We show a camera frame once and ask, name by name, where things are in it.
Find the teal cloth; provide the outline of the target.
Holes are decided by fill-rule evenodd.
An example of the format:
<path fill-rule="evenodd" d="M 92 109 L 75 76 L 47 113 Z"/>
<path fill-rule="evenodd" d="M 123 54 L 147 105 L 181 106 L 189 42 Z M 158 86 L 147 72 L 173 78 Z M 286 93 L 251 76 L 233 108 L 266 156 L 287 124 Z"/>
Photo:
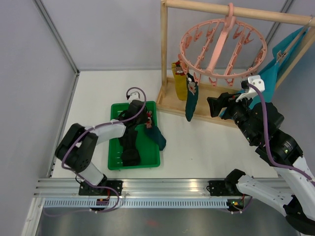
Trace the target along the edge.
<path fill-rule="evenodd" d="M 301 43 L 302 39 L 304 38 L 308 30 L 300 37 L 296 44 L 291 48 L 290 52 L 288 53 L 287 57 L 283 60 L 282 63 L 277 62 L 277 54 L 279 51 L 283 52 L 287 48 L 287 46 L 301 31 L 301 29 L 302 28 L 291 33 L 289 36 L 283 39 L 272 49 L 274 58 L 258 73 L 265 84 L 265 91 L 262 93 L 265 100 L 265 105 L 267 105 L 267 103 L 270 103 L 272 100 L 276 87 L 276 82 L 278 81 L 278 73 L 280 69 L 283 68 L 284 64 L 290 58 L 291 54 L 295 51 L 296 47 Z"/>

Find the dark teal sock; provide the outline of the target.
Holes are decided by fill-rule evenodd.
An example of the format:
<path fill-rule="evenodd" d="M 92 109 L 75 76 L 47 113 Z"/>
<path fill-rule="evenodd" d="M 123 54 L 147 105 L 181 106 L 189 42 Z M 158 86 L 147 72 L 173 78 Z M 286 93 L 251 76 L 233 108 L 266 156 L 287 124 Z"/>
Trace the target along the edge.
<path fill-rule="evenodd" d="M 162 135 L 160 129 L 155 125 L 152 111 L 147 112 L 147 122 L 145 123 L 145 134 L 155 144 L 158 145 L 160 151 L 166 147 L 166 139 Z"/>

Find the green plastic tray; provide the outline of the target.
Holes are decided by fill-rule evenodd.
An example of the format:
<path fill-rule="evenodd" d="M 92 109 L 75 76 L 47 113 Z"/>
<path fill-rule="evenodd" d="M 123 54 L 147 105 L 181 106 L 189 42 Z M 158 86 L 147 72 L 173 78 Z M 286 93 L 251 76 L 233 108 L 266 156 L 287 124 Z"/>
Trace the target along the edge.
<path fill-rule="evenodd" d="M 111 106 L 111 116 L 113 119 L 117 117 L 122 111 L 128 109 L 128 103 L 116 103 Z M 154 101 L 147 101 L 146 107 L 148 111 L 152 112 L 152 119 L 157 124 L 157 109 Z M 119 139 L 111 139 L 109 141 L 108 151 L 108 169 L 124 170 L 124 169 L 136 169 L 136 168 L 155 168 L 160 166 L 160 151 L 158 144 L 145 134 L 146 125 L 138 125 L 136 131 L 138 131 L 135 146 L 140 155 L 140 163 L 135 166 L 124 166 L 121 159 L 123 153 L 123 147 L 120 145 Z"/>

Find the black sock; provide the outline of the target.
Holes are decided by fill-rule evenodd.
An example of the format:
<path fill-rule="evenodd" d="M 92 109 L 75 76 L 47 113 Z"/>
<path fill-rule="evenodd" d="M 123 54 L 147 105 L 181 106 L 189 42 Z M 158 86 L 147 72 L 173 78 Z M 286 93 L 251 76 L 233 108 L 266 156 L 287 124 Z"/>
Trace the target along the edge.
<path fill-rule="evenodd" d="M 121 160 L 123 166 L 137 166 L 140 164 L 141 157 L 136 147 L 138 131 L 136 125 L 126 129 L 122 137 L 118 138 L 121 147 L 123 148 Z"/>

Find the metal clip hanger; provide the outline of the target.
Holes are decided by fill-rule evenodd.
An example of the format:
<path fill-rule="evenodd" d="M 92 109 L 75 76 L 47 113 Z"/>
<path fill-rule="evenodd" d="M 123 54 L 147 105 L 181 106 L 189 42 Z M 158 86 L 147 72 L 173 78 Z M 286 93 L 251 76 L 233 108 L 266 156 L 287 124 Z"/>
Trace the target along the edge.
<path fill-rule="evenodd" d="M 282 52 L 279 51 L 277 54 L 277 62 L 282 63 L 283 60 L 287 57 L 288 53 L 290 52 L 291 48 L 296 44 L 296 42 L 300 39 L 300 37 L 307 31 L 312 22 L 314 15 L 310 15 L 309 22 L 301 29 L 301 31 L 296 35 L 296 37 L 291 41 L 291 43 L 287 46 L 287 48 Z"/>

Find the pink round clip hanger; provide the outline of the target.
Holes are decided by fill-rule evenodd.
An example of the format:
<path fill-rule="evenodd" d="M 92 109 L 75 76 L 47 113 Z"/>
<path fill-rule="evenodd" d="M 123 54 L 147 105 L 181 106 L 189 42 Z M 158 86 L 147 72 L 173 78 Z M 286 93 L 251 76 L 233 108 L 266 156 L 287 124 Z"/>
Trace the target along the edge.
<path fill-rule="evenodd" d="M 235 15 L 233 3 L 228 4 L 228 12 L 224 18 L 218 18 L 201 22 L 190 28 L 182 37 L 180 42 L 180 52 L 178 54 L 179 63 L 185 74 L 191 73 L 199 82 L 202 77 L 207 77 L 212 86 L 218 85 L 218 80 L 225 80 L 228 86 L 233 86 L 234 80 L 244 78 L 257 71 L 262 64 L 267 53 L 267 44 L 263 35 L 252 25 L 238 21 Z M 215 72 L 220 57 L 223 56 L 224 47 L 229 36 L 235 41 L 233 51 L 230 53 L 224 72 Z M 205 37 L 204 45 L 197 55 L 197 59 L 190 61 L 187 51 L 193 42 L 197 42 Z M 242 47 L 258 38 L 261 49 L 255 57 L 253 65 L 244 72 L 235 73 L 234 66 L 241 53 Z"/>

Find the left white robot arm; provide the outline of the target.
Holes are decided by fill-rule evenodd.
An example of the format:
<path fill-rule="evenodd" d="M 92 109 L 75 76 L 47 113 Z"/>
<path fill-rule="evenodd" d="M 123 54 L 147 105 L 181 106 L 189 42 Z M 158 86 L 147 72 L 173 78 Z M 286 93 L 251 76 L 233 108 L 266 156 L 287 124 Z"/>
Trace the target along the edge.
<path fill-rule="evenodd" d="M 112 193 L 107 187 L 107 176 L 93 163 L 95 147 L 111 139 L 119 139 L 123 147 L 122 160 L 127 166 L 140 163 L 140 154 L 136 148 L 138 131 L 136 127 L 148 121 L 146 103 L 134 99 L 128 109 L 115 119 L 96 127 L 73 124 L 55 150 L 55 157 L 62 162 L 62 167 L 73 171 L 84 182 L 81 187 L 93 194 Z"/>

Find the christmas pattern sock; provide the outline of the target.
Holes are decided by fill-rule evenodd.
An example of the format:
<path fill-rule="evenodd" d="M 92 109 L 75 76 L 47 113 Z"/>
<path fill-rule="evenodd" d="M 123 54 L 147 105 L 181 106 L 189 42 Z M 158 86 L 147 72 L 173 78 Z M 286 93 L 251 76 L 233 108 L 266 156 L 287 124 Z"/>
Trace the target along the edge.
<path fill-rule="evenodd" d="M 198 82 L 190 74 L 186 74 L 186 86 L 187 86 L 187 100 L 185 107 L 185 117 L 188 122 L 192 120 L 193 114 L 198 101 L 199 96 L 199 86 Z"/>

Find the aluminium mounting rail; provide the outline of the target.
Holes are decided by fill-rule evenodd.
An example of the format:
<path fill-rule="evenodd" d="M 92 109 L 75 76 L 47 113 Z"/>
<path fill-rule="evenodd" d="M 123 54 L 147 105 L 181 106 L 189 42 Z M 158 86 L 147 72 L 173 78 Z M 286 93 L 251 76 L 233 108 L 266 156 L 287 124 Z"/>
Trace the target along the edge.
<path fill-rule="evenodd" d="M 208 179 L 122 179 L 123 197 L 203 198 L 209 197 Z M 77 197 L 80 185 L 73 178 L 42 178 L 37 181 L 35 197 Z"/>

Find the wooden clothes rack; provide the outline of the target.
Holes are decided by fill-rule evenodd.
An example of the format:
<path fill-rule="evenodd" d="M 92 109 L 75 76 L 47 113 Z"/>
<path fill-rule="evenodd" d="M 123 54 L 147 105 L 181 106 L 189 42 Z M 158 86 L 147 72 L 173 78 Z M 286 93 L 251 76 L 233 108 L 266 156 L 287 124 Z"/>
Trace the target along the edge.
<path fill-rule="evenodd" d="M 161 88 L 156 100 L 157 108 L 166 113 L 183 116 L 185 114 L 185 105 L 182 101 L 176 98 L 175 81 L 173 77 L 167 76 L 167 33 L 168 33 L 168 9 L 176 8 L 183 10 L 192 10 L 198 12 L 208 12 L 214 14 L 226 15 L 228 5 L 188 1 L 188 0 L 163 0 L 160 8 L 160 35 L 161 35 Z M 257 9 L 235 7 L 236 17 L 249 19 L 271 21 L 276 23 L 285 23 L 291 25 L 305 26 L 310 16 L 302 16 L 288 13 L 263 11 Z M 278 88 L 290 71 L 294 68 L 297 62 L 311 47 L 315 41 L 315 22 L 314 19 L 310 23 L 309 31 L 305 34 L 297 51 L 292 55 L 292 58 L 287 61 L 285 68 L 281 71 L 281 76 L 276 82 Z M 228 86 L 225 80 L 218 80 L 217 86 L 212 86 L 210 83 L 200 84 L 200 98 L 204 99 L 207 95 L 217 95 L 219 92 L 233 92 L 232 86 Z"/>

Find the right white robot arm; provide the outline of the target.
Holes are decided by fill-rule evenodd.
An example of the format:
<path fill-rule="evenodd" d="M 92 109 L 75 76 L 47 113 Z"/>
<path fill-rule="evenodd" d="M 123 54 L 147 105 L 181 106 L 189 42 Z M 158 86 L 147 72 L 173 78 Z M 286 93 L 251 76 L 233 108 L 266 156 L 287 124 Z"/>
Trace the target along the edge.
<path fill-rule="evenodd" d="M 207 97 L 211 117 L 231 119 L 250 146 L 269 166 L 282 176 L 292 194 L 277 191 L 234 169 L 224 179 L 230 194 L 254 197 L 282 214 L 288 224 L 304 235 L 315 234 L 315 183 L 303 151 L 295 139 L 280 130 L 284 120 L 272 103 L 259 102 L 252 108 L 240 94 L 222 93 Z"/>

